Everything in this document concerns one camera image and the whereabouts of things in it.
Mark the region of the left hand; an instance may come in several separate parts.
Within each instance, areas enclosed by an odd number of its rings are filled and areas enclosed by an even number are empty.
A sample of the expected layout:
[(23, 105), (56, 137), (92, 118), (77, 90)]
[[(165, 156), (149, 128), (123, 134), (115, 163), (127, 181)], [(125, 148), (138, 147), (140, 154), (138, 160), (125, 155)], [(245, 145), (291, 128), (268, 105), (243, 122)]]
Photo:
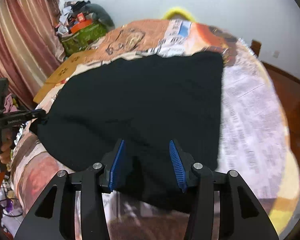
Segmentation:
[(2, 143), (1, 146), (1, 151), (2, 153), (0, 154), (0, 161), (2, 164), (8, 164), (11, 159), (10, 159), (10, 152), (11, 152), (11, 146), (12, 146), (12, 132), (10, 130), (6, 130), (6, 139)]

